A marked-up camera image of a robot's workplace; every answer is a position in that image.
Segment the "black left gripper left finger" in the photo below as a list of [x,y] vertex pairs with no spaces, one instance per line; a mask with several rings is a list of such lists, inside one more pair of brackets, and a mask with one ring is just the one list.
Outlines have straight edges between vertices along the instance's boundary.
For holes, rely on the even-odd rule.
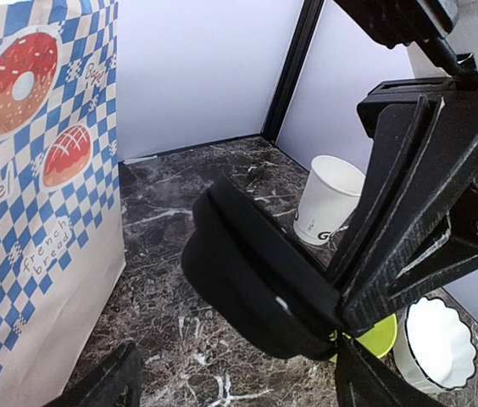
[[133,342],[122,343],[47,406],[139,406],[141,390],[142,358]]

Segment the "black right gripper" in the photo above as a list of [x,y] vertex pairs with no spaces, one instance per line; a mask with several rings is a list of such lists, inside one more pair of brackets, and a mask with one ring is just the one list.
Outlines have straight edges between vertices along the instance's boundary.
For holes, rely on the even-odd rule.
[[357,113],[373,148],[328,267],[351,335],[478,268],[478,78],[383,81]]

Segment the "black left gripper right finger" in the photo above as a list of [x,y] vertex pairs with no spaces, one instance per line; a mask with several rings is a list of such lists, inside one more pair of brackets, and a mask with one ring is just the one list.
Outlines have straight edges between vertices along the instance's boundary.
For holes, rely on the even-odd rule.
[[336,396],[347,407],[429,407],[441,403],[407,384],[361,343],[337,339]]

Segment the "black coffee cup lid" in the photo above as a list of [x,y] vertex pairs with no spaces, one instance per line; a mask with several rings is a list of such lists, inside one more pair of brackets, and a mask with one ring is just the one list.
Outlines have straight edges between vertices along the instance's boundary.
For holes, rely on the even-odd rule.
[[232,179],[196,199],[181,255],[192,287],[265,354],[329,360],[343,322],[322,264]]

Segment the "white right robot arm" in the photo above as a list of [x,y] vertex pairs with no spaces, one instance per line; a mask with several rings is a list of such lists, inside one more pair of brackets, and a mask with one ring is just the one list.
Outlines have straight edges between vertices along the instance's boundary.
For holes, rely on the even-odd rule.
[[383,82],[358,105],[372,139],[358,207],[330,265],[351,335],[478,269],[478,1],[343,1],[385,47],[443,76]]

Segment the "lime green bowl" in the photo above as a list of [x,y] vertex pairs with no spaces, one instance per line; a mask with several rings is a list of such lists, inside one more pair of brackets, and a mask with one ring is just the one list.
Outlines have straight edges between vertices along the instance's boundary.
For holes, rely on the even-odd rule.
[[356,340],[369,350],[374,356],[381,359],[393,348],[397,339],[397,316],[389,315]]

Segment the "white scalloped ceramic bowl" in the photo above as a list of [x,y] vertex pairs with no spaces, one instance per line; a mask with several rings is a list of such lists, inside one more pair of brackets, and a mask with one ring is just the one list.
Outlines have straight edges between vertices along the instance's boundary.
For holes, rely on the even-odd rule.
[[406,309],[392,352],[403,379],[422,393],[461,389],[475,375],[472,332],[441,298],[423,297]]

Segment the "checkered blue paper bag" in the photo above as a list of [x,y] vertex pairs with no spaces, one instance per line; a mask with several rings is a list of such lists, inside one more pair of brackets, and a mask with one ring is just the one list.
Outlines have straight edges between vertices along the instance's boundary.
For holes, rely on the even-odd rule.
[[66,386],[125,268],[115,1],[0,1],[0,406]]

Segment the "black right frame post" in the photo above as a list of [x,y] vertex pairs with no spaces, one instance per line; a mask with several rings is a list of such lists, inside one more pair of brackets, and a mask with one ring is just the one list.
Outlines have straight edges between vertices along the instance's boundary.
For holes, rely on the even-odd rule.
[[281,74],[260,132],[261,137],[272,144],[276,144],[280,135],[324,5],[324,0],[303,1]]

